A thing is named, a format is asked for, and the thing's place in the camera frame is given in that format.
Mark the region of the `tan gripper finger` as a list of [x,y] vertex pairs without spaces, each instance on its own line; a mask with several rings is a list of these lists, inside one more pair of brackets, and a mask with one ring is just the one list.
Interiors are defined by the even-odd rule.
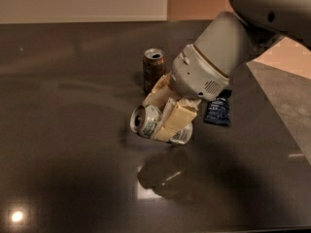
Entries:
[[192,135],[192,121],[196,118],[201,99],[169,98],[153,139],[162,142],[188,142]]
[[147,95],[142,105],[155,106],[161,111],[165,107],[167,101],[173,98],[178,100],[181,96],[176,92],[171,84],[171,74],[163,75],[152,88],[152,91]]

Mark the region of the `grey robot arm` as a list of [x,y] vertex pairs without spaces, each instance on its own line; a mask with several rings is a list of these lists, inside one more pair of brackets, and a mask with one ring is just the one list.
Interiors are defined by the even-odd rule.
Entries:
[[311,0],[229,0],[233,9],[213,19],[185,46],[131,119],[132,131],[148,139],[183,145],[191,136],[198,105],[206,120],[229,123],[225,89],[229,76],[287,36],[311,43]]

